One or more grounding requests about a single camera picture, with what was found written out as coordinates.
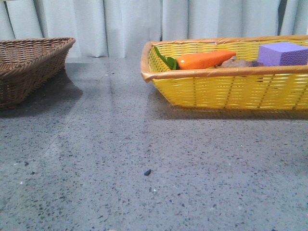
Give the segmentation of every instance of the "toy carrot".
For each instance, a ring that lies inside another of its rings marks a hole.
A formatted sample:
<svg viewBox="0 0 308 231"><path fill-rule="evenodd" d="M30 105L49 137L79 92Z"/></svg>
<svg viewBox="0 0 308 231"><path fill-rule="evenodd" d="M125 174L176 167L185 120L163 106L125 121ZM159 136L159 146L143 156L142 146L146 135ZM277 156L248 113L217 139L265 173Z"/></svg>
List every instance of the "toy carrot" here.
<svg viewBox="0 0 308 231"><path fill-rule="evenodd" d="M184 54L179 58L174 59L172 57L166 58L160 54L158 48L155 46L154 49L158 57L160 57L171 70L205 69L221 64L236 55L236 53L233 51L219 50L206 53Z"/></svg>

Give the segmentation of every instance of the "wicker basket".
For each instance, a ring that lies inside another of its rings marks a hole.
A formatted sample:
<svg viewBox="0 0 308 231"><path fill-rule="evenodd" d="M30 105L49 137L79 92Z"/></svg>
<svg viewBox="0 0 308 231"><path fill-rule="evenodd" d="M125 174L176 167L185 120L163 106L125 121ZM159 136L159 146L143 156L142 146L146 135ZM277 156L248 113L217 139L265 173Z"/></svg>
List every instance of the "wicker basket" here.
<svg viewBox="0 0 308 231"><path fill-rule="evenodd" d="M259 46L288 41L308 46L308 35L209 38L148 42L141 74L173 105L216 109L308 109L308 65L173 70L154 51L177 58L184 53L230 50L238 59L256 60Z"/></svg>
<svg viewBox="0 0 308 231"><path fill-rule="evenodd" d="M64 68L74 38L0 41L0 110L15 108Z"/></svg>

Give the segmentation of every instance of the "table surface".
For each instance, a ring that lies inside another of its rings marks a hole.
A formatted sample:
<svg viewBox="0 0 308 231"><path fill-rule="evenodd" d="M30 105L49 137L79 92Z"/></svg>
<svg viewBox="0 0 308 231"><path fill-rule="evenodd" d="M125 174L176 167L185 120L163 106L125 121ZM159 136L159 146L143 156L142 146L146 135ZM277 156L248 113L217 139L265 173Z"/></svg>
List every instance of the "table surface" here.
<svg viewBox="0 0 308 231"><path fill-rule="evenodd" d="M68 59L0 112L0 230L308 230L307 118L177 108L138 58Z"/></svg>

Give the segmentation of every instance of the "yellow wicker basket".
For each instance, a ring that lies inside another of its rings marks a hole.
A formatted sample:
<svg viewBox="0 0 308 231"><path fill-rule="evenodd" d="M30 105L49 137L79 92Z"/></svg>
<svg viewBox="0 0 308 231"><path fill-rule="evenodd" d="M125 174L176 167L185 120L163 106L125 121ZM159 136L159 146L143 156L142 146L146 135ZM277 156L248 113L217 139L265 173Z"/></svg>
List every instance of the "yellow wicker basket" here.
<svg viewBox="0 0 308 231"><path fill-rule="evenodd" d="M207 38L148 42L141 74L173 105L216 109L308 109L308 65L169 70L157 56L230 50L238 59L256 60L262 44L288 41L308 47L308 35Z"/></svg>

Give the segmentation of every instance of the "orange carrot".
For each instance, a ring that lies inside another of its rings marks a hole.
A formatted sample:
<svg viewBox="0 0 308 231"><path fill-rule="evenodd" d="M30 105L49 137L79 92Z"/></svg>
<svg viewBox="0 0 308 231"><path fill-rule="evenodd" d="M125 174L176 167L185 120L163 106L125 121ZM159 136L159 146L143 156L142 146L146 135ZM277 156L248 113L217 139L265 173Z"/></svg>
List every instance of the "orange carrot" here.
<svg viewBox="0 0 308 231"><path fill-rule="evenodd" d="M219 50L207 53L184 54L177 58L180 69L204 69L221 64L232 58L236 53L233 51Z"/></svg>

